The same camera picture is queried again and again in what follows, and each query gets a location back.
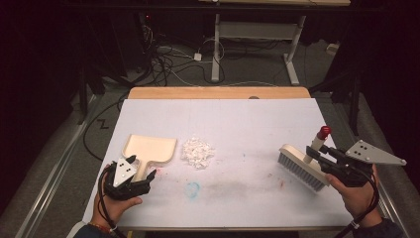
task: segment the sleeve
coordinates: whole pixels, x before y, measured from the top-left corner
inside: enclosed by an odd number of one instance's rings
[[[382,218],[382,222],[369,228],[359,228],[353,231],[355,238],[401,238],[402,230],[391,220]]]
[[[74,235],[68,235],[67,238],[112,238],[111,235],[105,234],[98,228],[85,224],[75,231]]]

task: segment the white board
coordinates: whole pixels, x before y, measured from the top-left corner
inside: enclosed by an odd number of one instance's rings
[[[122,156],[130,134],[176,138],[143,204],[120,227],[229,229],[344,226],[352,217],[331,187],[314,191],[278,162],[290,144],[304,152],[325,121],[315,99],[132,99],[124,102],[102,169]],[[197,170],[181,159],[198,137],[215,150]],[[326,142],[334,146],[331,138]],[[88,222],[96,186],[83,216]]]

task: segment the dark background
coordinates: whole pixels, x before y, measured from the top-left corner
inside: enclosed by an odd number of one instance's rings
[[[349,81],[355,75],[360,77],[362,93],[373,116],[394,154],[408,162],[405,169],[418,185],[420,19],[415,11],[420,8],[415,1],[368,3],[387,6],[388,10],[383,15],[367,17],[308,17],[301,42],[305,45],[320,39],[342,42],[326,80],[359,63],[355,67],[357,72],[343,77],[342,81]],[[154,31],[192,47],[199,47],[204,37],[212,35],[208,31],[214,23],[212,15],[149,15]],[[92,90],[101,93],[101,76],[125,76],[128,67],[144,63],[142,57],[128,56],[129,52],[141,56],[140,44],[131,44],[135,46],[133,49],[121,45],[128,36],[136,41],[138,29],[132,17],[132,14],[96,13],[87,19],[66,11],[53,0],[0,3],[0,180],[6,181],[1,192],[0,213],[50,135],[72,111],[70,100],[77,92],[81,67],[88,72]],[[238,15],[226,19],[251,21],[254,17]],[[278,21],[275,15],[264,15],[263,20]],[[346,84],[338,83],[328,89],[342,90],[343,85]]]

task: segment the person's left hand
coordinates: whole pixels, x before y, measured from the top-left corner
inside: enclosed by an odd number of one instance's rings
[[[141,204],[143,201],[141,198],[139,197],[132,197],[128,200],[114,200],[111,197],[107,196],[106,194],[103,197],[105,205],[106,205],[106,209],[108,211],[108,214],[111,218],[111,220],[114,221],[114,224],[117,224],[120,219],[121,216],[123,215],[124,211],[126,211],[127,209],[129,209],[132,206]],[[95,202],[93,204],[93,215],[92,215],[92,219],[90,220],[90,222],[106,227],[106,228],[111,228],[108,224],[108,222],[101,216],[101,214],[104,214],[103,210],[102,210],[102,206],[99,203],[99,193],[96,193],[95,196]]]

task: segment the hand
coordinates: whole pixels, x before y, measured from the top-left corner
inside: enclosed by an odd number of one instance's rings
[[[378,178],[376,172],[376,166],[373,165],[373,176],[378,185]],[[363,187],[346,187],[338,178],[333,175],[326,174],[325,178],[335,188],[343,198],[346,209],[352,214],[353,218],[362,215],[369,207],[371,199],[373,197],[373,188],[370,183],[367,182]],[[371,227],[379,224],[382,218],[375,208],[370,212],[360,223],[362,227]]]
[[[106,179],[106,177],[108,176],[108,174],[106,174],[104,176],[103,181]],[[102,181],[102,190],[104,190],[104,182]],[[127,209],[129,209],[132,206],[141,204],[143,201],[141,198],[139,197],[133,197],[130,198],[128,200],[124,200],[124,201],[120,201],[120,200],[114,200],[111,197],[107,196],[106,194],[103,197],[103,200],[105,202],[106,205],[106,209],[108,211],[108,214],[111,218],[111,220],[114,221],[114,224],[117,224],[120,221],[121,216],[123,215],[124,211],[126,211]],[[108,224],[108,222],[101,216],[101,213],[104,214],[103,210],[102,210],[102,206],[99,204],[99,193],[96,193],[95,196],[95,202],[93,204],[93,215],[92,215],[92,219],[90,220],[90,222],[95,223],[97,225],[106,227],[106,228],[111,228]]]

